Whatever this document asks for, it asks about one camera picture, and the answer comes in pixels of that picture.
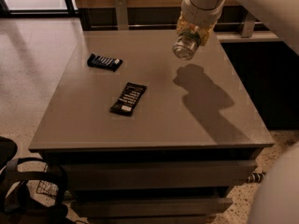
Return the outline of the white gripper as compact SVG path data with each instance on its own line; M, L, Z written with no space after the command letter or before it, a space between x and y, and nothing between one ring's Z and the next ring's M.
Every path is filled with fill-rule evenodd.
M201 45L205 46L221 16L225 0L183 0L177 22L177 35L192 28L199 28Z

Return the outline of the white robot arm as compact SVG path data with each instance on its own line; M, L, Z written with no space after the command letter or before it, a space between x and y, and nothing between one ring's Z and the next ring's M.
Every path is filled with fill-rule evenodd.
M299 0L236 0L299 54ZM191 28L205 45L225 0L182 0L179 34ZM247 224L299 224L299 143L272 165L258 188Z

